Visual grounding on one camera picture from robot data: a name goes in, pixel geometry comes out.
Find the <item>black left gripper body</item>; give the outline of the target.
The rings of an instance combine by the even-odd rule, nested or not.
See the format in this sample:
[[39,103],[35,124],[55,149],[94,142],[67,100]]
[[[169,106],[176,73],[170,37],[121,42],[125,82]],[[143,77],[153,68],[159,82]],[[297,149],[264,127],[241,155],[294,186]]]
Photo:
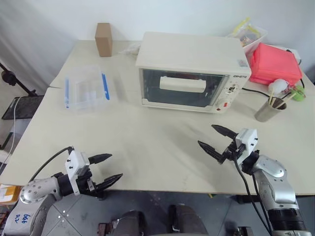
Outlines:
[[[93,185],[93,189],[90,190],[89,182]],[[99,200],[104,200],[106,194],[103,190],[96,190],[95,183],[92,182],[92,172],[87,170],[82,176],[79,176],[76,180],[80,194],[95,197]]]

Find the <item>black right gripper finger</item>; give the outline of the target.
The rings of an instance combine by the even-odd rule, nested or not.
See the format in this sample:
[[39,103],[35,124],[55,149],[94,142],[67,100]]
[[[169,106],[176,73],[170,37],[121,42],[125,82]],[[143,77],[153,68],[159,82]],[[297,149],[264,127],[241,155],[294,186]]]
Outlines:
[[218,133],[220,133],[221,135],[225,136],[225,137],[229,137],[232,140],[235,140],[236,136],[238,135],[238,133],[224,127],[221,125],[217,125],[217,124],[212,124],[211,125]]
[[218,163],[222,164],[224,162],[224,157],[217,152],[212,146],[202,141],[197,141],[199,146],[211,157],[217,160]]

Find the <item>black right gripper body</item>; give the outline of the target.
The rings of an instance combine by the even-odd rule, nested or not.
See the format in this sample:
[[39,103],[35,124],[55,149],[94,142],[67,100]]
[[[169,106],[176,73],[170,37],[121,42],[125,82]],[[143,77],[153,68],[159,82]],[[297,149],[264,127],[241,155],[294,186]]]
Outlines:
[[224,160],[234,161],[237,160],[243,152],[246,150],[246,146],[244,144],[240,144],[239,146],[236,144],[236,141],[232,141],[230,145],[224,150],[222,156]]

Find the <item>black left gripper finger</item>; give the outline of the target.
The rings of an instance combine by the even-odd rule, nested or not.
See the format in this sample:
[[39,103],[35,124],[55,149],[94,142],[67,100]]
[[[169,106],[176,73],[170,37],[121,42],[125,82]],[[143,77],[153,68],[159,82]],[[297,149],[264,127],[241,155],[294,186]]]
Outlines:
[[94,155],[88,158],[88,161],[91,164],[97,164],[100,162],[103,162],[105,160],[107,160],[108,158],[110,158],[112,156],[112,154],[109,153],[104,153],[104,154],[98,154],[98,155]]
[[123,174],[116,174],[113,176],[110,176],[108,178],[106,178],[102,183],[97,184],[95,186],[95,190],[96,191],[103,191],[109,187],[111,187],[112,185],[114,185],[121,177],[123,176]]

